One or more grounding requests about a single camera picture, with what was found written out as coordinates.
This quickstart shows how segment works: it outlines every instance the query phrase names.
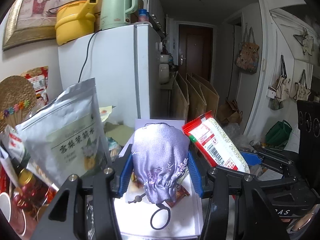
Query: black speaker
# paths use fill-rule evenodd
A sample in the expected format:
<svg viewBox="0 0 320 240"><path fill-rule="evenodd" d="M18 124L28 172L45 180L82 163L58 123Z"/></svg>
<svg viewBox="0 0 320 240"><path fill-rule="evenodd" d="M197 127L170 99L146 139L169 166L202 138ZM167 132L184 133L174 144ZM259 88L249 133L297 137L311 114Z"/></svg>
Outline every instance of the black speaker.
<svg viewBox="0 0 320 240"><path fill-rule="evenodd" d="M300 130L299 167L311 188L320 194L320 103L297 101Z"/></svg>

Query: lavender satin pouch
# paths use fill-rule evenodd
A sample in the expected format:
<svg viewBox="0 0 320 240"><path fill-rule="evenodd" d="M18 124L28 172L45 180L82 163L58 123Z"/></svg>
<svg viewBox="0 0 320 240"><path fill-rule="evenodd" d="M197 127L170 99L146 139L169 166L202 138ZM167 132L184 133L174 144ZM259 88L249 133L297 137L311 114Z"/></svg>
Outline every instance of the lavender satin pouch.
<svg viewBox="0 0 320 240"><path fill-rule="evenodd" d="M134 173L153 204L175 202L176 181L187 167L189 138L165 123L135 131L132 144Z"/></svg>

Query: refrigerator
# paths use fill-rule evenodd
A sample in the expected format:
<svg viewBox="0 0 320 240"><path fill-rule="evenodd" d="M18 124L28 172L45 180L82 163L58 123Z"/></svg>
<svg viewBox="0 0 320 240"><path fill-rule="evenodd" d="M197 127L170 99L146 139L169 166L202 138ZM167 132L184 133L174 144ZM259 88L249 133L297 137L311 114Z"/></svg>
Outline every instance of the refrigerator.
<svg viewBox="0 0 320 240"><path fill-rule="evenodd" d="M91 36L58 47L64 90L78 82ZM95 78L99 107L115 106L111 122L134 128L136 118L159 118L162 43L149 24L100 31L88 51L81 81Z"/></svg>

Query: shelf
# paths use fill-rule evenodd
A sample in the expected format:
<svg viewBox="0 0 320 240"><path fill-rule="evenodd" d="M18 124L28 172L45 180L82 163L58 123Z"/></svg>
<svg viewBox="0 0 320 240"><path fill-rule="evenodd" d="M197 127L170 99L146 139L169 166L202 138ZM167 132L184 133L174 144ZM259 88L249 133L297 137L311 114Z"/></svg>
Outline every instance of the shelf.
<svg viewBox="0 0 320 240"><path fill-rule="evenodd" d="M149 15L149 22L152 24L152 27L159 34L161 40L163 40L167 36L167 34L160 29L160 27L157 25L157 23L155 22L155 20L151 15Z"/></svg>

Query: barcode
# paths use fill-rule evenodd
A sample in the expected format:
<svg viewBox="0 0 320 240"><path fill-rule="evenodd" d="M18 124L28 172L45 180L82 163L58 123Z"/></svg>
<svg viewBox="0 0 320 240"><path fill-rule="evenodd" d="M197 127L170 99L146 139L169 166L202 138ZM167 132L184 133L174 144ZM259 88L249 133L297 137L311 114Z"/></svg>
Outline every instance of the barcode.
<svg viewBox="0 0 320 240"><path fill-rule="evenodd" d="M37 80L37 81L33 82L32 85L33 85L33 89L38 89L38 88L44 86L44 80L43 79Z"/></svg>
<svg viewBox="0 0 320 240"><path fill-rule="evenodd" d="M218 153L217 149L213 146L213 144L209 144L207 151L210 153L211 156L215 157L215 162L220 165L223 166L224 161L221 157L221 155Z"/></svg>

